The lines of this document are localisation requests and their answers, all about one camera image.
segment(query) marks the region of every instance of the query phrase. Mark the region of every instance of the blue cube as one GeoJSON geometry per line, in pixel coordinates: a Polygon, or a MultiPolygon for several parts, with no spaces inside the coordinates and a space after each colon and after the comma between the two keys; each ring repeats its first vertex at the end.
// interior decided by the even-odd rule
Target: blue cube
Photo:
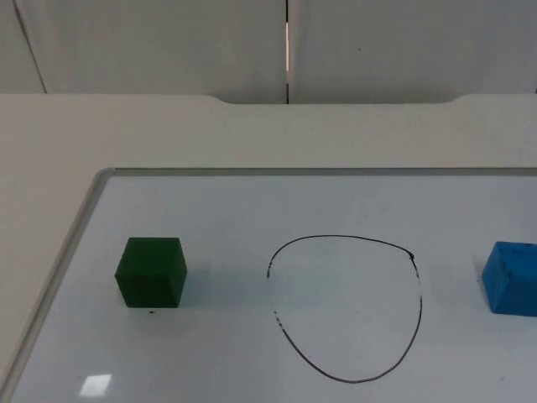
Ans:
{"type": "Polygon", "coordinates": [[[496,242],[483,284],[493,312],[537,317],[537,245],[496,242]]]}

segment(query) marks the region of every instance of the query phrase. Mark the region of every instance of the white wall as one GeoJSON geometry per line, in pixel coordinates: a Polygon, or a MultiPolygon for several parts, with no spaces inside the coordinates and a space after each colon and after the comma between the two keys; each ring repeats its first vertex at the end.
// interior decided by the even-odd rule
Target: white wall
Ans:
{"type": "Polygon", "coordinates": [[[12,0],[0,0],[0,93],[43,92],[12,0]]]}
{"type": "Polygon", "coordinates": [[[291,102],[537,88],[535,0],[289,0],[291,102]]]}
{"type": "Polygon", "coordinates": [[[48,92],[285,102],[281,0],[17,0],[48,92]]]}

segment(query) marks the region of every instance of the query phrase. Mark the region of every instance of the black marker line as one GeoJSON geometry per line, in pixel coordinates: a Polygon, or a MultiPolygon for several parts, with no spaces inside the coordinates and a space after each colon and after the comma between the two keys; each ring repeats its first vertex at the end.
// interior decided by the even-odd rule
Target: black marker line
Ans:
{"type": "MultiPolygon", "coordinates": [[[[273,254],[272,258],[270,258],[270,262],[268,263],[268,269],[267,269],[267,281],[269,281],[269,278],[270,278],[270,270],[272,268],[272,264],[274,262],[274,259],[276,258],[276,256],[278,256],[278,254],[284,249],[286,248],[287,246],[291,245],[292,243],[295,243],[295,242],[298,242],[298,241],[301,241],[301,240],[304,240],[304,239],[311,239],[311,238],[353,238],[353,239],[361,239],[361,240],[364,240],[364,241],[371,241],[371,242],[376,242],[376,243],[381,243],[381,244],[384,244],[384,245],[388,245],[388,246],[391,246],[391,247],[394,247],[394,248],[397,248],[397,249],[400,249],[400,250],[403,250],[404,252],[406,252],[409,257],[410,257],[410,261],[412,262],[412,265],[414,266],[414,272],[416,274],[416,278],[418,279],[418,285],[421,284],[421,281],[420,281],[420,272],[418,271],[418,267],[416,266],[416,263],[414,261],[414,254],[412,252],[410,252],[408,249],[405,249],[403,248],[402,246],[398,246],[396,245],[395,243],[390,243],[390,242],[385,242],[381,239],[374,239],[374,238],[365,238],[365,237],[358,237],[358,236],[355,236],[355,235],[310,235],[310,236],[307,236],[307,237],[300,237],[300,238],[297,238],[297,239],[293,239],[292,241],[289,241],[288,243],[286,243],[284,246],[282,246],[281,248],[279,248],[275,254],[273,254]]],[[[380,378],[382,378],[384,375],[387,375],[389,374],[390,372],[392,372],[394,369],[396,369],[404,360],[404,358],[406,357],[407,353],[409,352],[410,348],[412,347],[412,344],[414,344],[414,340],[416,339],[416,336],[418,334],[418,331],[420,330],[420,325],[421,325],[421,314],[422,314],[422,311],[423,311],[423,296],[420,292],[420,312],[419,312],[419,315],[418,315],[418,322],[416,323],[416,328],[414,330],[414,333],[412,334],[412,338],[410,339],[410,342],[409,342],[409,345],[406,347],[406,349],[404,350],[403,354],[401,355],[401,357],[395,362],[394,365],[392,365],[391,367],[389,367],[388,369],[386,369],[385,371],[383,371],[381,374],[378,374],[378,375],[375,375],[375,376],[372,376],[370,378],[364,378],[364,379],[345,379],[345,378],[338,378],[332,374],[329,374],[327,373],[324,369],[322,369],[321,367],[319,367],[318,365],[314,364],[310,359],[308,359],[304,353],[302,353],[302,351],[300,351],[300,349],[298,348],[298,346],[295,344],[295,342],[293,341],[293,339],[291,338],[291,336],[287,333],[287,331],[285,330],[283,324],[282,324],[282,321],[281,319],[279,318],[279,314],[277,311],[273,311],[273,314],[274,316],[276,317],[276,322],[278,323],[278,326],[279,328],[281,329],[282,333],[284,334],[285,338],[287,339],[287,341],[289,342],[289,344],[291,345],[291,347],[296,351],[296,353],[311,367],[313,368],[314,370],[316,370],[317,372],[319,372],[320,374],[324,375],[325,377],[329,378],[329,379],[332,379],[332,380],[335,380],[337,382],[342,382],[344,384],[365,384],[366,382],[372,382],[374,380],[378,380],[380,378]]]]}

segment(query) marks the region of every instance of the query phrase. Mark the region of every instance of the tabletop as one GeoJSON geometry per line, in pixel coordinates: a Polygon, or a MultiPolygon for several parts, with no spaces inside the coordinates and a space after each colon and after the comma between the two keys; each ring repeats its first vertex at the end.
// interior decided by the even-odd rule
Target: tabletop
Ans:
{"type": "Polygon", "coordinates": [[[112,167],[535,167],[537,97],[231,105],[0,96],[0,382],[96,173],[112,167]]]}

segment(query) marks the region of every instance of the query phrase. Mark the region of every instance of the green block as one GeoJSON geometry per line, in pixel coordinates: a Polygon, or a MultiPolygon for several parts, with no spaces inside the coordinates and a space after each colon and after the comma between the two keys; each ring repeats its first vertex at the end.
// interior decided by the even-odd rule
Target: green block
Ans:
{"type": "Polygon", "coordinates": [[[129,238],[116,281],[131,308],[176,308],[186,278],[178,238],[129,238]]]}

